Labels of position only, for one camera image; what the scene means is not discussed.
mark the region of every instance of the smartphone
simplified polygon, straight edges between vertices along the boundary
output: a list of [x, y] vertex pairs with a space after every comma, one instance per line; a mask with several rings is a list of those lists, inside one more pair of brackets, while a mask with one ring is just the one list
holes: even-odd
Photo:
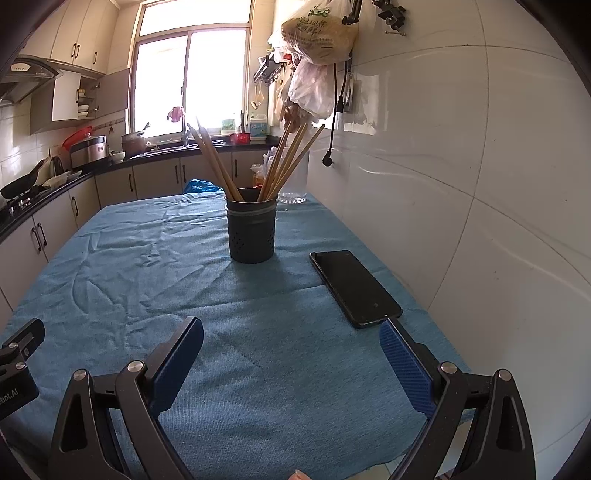
[[312, 252], [310, 259], [355, 328], [402, 315], [396, 300], [349, 250]]

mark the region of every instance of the frying pan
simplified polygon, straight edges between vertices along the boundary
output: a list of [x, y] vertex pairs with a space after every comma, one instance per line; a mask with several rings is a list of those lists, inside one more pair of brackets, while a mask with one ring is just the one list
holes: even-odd
[[27, 190], [30, 190], [31, 187], [35, 185], [35, 182], [37, 181], [37, 174], [39, 173], [39, 169], [45, 163], [45, 160], [46, 159], [44, 158], [37, 165], [35, 165], [35, 168], [31, 170], [31, 173], [28, 173], [3, 187], [2, 190], [0, 190], [0, 194], [2, 194], [6, 200], [10, 200], [25, 193]]

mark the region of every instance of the wall tile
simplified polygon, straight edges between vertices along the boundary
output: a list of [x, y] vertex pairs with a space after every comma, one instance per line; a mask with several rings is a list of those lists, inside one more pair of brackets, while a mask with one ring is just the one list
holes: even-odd
[[475, 200], [429, 312], [475, 373], [513, 372], [539, 452], [589, 414], [590, 309], [581, 275]]
[[37, 147], [35, 136], [29, 135], [29, 116], [21, 115], [0, 121], [0, 160]]
[[350, 154], [343, 221], [427, 307], [452, 260], [472, 199], [393, 163]]
[[474, 194], [485, 140], [484, 47], [405, 53], [355, 68], [339, 145]]
[[308, 191], [341, 220], [349, 183], [350, 152], [338, 147], [333, 149], [333, 164], [325, 167], [322, 158], [328, 149], [328, 139], [318, 139], [310, 150], [308, 167]]
[[574, 68], [489, 48], [488, 135], [476, 197], [558, 252], [591, 258], [591, 98]]
[[567, 60], [552, 35], [515, 0], [476, 3], [487, 45], [523, 48]]
[[15, 116], [28, 115], [31, 111], [31, 97], [28, 96], [21, 103], [0, 108], [0, 119], [13, 118]]
[[425, 48], [484, 45], [482, 23], [473, 0], [405, 0], [405, 37], [386, 35], [389, 30], [371, 2], [363, 2], [359, 37], [353, 49], [355, 65]]

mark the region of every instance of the pot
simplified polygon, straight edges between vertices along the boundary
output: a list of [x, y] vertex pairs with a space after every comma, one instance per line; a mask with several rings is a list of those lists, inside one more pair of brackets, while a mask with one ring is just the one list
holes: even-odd
[[35, 182], [37, 181], [37, 174], [39, 173], [39, 169], [45, 163], [46, 158], [41, 160], [35, 168], [31, 170], [31, 173], [27, 175], [23, 175], [22, 177], [10, 182], [8, 185], [4, 186], [2, 190], [0, 190], [0, 194], [6, 198], [6, 200], [10, 200], [13, 198], [18, 197], [19, 195], [31, 190]]
[[78, 168], [87, 163], [106, 158], [108, 155], [107, 138], [104, 135], [85, 138], [83, 141], [72, 145], [70, 149], [72, 168]]
[[145, 131], [140, 130], [132, 134], [126, 134], [121, 137], [121, 148], [127, 158], [135, 157], [146, 152]]

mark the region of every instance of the kettle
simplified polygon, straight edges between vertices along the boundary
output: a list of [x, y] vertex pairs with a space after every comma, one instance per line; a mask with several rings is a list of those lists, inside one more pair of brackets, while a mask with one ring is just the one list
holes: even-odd
[[49, 178], [57, 177], [64, 173], [64, 165], [60, 157], [53, 157], [49, 162]]

